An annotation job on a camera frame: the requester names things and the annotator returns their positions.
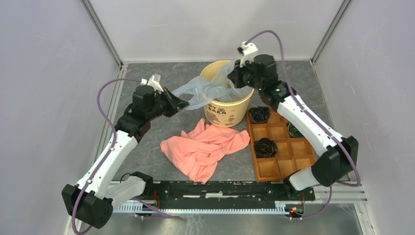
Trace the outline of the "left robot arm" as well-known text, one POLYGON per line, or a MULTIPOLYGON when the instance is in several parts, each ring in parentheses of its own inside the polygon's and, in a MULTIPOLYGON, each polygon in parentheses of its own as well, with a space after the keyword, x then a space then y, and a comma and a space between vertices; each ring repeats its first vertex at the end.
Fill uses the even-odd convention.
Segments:
POLYGON ((109 185, 127 155, 150 129, 151 121, 160 116, 172 117, 187 106, 188 102, 174 96, 167 88, 154 89, 149 85, 136 88, 132 103, 112 127, 113 135, 98 160, 74 186, 67 184, 62 189, 77 235, 80 231, 76 229, 76 220, 100 229, 109 221, 114 209, 126 201, 136 196, 145 200, 153 195, 153 185, 139 176, 130 176, 114 188, 109 185))

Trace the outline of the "blue plastic trash bag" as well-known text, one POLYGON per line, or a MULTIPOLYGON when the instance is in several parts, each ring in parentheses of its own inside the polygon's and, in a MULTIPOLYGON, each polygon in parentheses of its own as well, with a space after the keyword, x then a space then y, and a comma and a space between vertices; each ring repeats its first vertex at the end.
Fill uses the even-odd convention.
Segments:
POLYGON ((187 110, 199 109, 213 101, 237 102, 254 91, 248 86, 236 88, 228 79, 227 75, 233 70, 234 61, 217 61, 213 65, 218 66, 213 70, 213 78, 200 74, 172 92, 177 97, 184 94, 191 95, 191 99, 188 101, 189 106, 186 107, 187 110))

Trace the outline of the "yellow trash bin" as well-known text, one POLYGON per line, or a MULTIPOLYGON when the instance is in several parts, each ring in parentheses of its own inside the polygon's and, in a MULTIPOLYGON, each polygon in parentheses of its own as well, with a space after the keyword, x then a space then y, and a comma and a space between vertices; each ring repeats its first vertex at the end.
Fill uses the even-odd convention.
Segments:
MULTIPOLYGON (((207 65, 200 73, 202 77, 212 80, 226 64, 234 64, 230 60, 221 60, 207 65)), ((254 89, 247 87, 248 93, 235 102, 212 101, 203 107, 206 119, 219 127, 233 127, 244 117, 254 89)))

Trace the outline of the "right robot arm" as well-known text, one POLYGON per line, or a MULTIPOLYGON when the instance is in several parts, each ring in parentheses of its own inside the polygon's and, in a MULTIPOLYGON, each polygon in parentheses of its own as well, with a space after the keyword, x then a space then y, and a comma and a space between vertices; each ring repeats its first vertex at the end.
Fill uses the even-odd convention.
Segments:
POLYGON ((288 78, 279 80, 273 56, 260 54, 247 62, 235 61, 228 79, 236 88, 258 90, 262 102, 292 123, 319 155, 312 166, 284 179, 282 192, 287 199, 297 199, 308 187, 329 187, 352 171, 360 180, 356 167, 358 141, 325 124, 305 105, 288 78))

